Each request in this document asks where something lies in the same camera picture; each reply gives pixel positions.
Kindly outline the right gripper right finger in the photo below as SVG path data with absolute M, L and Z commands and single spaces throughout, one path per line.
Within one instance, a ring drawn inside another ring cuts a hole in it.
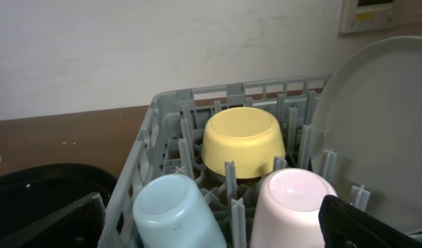
M 324 197 L 318 219 L 325 248 L 422 248 L 422 242 L 333 195 Z

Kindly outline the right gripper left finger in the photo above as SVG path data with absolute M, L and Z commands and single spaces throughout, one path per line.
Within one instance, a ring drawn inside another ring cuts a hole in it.
M 0 248 L 97 247 L 104 225 L 103 199 L 92 192 L 0 239 Z

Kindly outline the pink cup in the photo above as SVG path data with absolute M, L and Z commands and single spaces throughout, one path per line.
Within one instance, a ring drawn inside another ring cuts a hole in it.
M 251 248 L 324 246 L 319 210 L 331 184 L 305 169 L 287 168 L 268 175 L 260 188 Z

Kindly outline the blue cup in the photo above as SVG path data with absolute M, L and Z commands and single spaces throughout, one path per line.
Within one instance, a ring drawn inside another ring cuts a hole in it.
M 182 174 L 161 176 L 133 202 L 132 214 L 148 248 L 226 248 L 215 216 L 195 181 Z

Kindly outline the grey plate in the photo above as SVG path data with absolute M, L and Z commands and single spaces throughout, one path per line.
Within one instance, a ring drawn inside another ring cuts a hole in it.
M 336 153 L 332 186 L 407 234 L 422 231 L 422 37 L 392 37 L 352 55 L 328 80 L 313 114 L 314 172 Z

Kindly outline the yellow bowl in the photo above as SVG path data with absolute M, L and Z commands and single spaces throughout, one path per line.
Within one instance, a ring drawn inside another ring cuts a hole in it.
M 286 149 L 278 120 L 266 110 L 235 107 L 214 114 L 205 125 L 201 156 L 211 171 L 224 176 L 233 162 L 239 179 L 273 171 L 274 158 Z

